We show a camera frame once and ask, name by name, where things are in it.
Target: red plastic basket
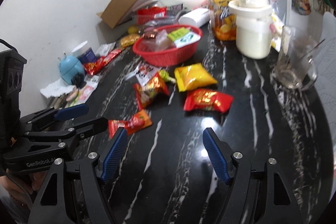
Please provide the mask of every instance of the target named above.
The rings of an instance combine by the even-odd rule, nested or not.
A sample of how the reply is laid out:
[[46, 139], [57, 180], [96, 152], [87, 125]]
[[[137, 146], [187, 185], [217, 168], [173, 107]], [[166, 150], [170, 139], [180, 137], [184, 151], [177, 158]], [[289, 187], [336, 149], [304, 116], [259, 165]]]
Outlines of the red plastic basket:
[[[157, 28], [157, 30], [166, 30], [167, 33], [171, 33], [179, 28], [190, 28], [194, 33], [203, 35], [200, 28], [196, 28], [190, 25], [168, 25]], [[147, 63], [157, 67], [175, 66], [177, 64], [183, 63], [184, 61], [191, 58], [196, 52], [198, 42], [192, 43], [190, 45], [184, 46], [182, 48], [171, 48], [162, 52], [151, 52], [148, 47], [142, 43], [142, 38], [140, 38], [134, 45], [133, 51], [135, 54], [140, 55]]]

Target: glass mug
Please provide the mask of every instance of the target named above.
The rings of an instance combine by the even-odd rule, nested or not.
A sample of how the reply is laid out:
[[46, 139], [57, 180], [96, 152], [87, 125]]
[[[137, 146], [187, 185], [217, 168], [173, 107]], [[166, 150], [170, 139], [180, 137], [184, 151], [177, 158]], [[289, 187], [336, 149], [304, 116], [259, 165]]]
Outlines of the glass mug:
[[[286, 88], [307, 90], [314, 85], [317, 69], [312, 54], [317, 44], [311, 36], [300, 29], [292, 26], [283, 27], [275, 74]], [[311, 80], [303, 85], [302, 82], [310, 68], [312, 68]]]

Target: pickled fruit jar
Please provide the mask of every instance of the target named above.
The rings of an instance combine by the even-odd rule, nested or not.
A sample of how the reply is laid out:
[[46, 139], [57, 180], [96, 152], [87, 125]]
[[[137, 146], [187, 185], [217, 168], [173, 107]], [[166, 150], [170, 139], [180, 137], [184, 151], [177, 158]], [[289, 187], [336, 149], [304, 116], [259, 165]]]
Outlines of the pickled fruit jar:
[[211, 27], [221, 41], [236, 40], [236, 16], [230, 14], [231, 0], [209, 0]]

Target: red snack bag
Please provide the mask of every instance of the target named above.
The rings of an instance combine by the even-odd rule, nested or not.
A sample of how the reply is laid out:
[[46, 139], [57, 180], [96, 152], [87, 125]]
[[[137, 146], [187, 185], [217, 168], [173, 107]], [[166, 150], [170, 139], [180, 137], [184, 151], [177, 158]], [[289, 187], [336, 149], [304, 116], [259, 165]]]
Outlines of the red snack bag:
[[169, 95], [167, 86], [158, 72], [147, 82], [146, 85], [140, 86], [136, 83], [133, 87], [135, 89], [136, 102], [138, 103], [138, 108], [140, 110], [149, 106], [158, 93]]
[[121, 49], [116, 49], [111, 52], [105, 57], [100, 57], [96, 62], [94, 63], [86, 63], [84, 64], [84, 69], [86, 73], [89, 75], [95, 75], [98, 72], [101, 71], [102, 68], [104, 68], [108, 63], [112, 61], [113, 58], [115, 58], [117, 55], [119, 55], [122, 52]]
[[225, 113], [230, 109], [233, 102], [231, 95], [208, 89], [197, 89], [189, 91], [185, 100], [183, 110], [194, 109], [216, 110]]
[[167, 13], [167, 7], [151, 7], [148, 9], [140, 9], [137, 11], [137, 24], [142, 25], [154, 18], [164, 17]]
[[128, 135], [140, 129], [151, 126], [153, 123], [145, 110], [136, 113], [129, 121], [109, 120], [109, 139], [113, 137], [119, 127], [127, 129]]

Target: yellow package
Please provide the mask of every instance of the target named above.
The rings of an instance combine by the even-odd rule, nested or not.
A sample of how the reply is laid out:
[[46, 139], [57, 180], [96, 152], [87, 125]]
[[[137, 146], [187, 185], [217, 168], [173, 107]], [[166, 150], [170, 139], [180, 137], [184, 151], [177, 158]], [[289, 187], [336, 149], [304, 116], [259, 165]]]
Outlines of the yellow package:
[[174, 74], [179, 92], [217, 84], [217, 80], [212, 78], [200, 63], [176, 68]]

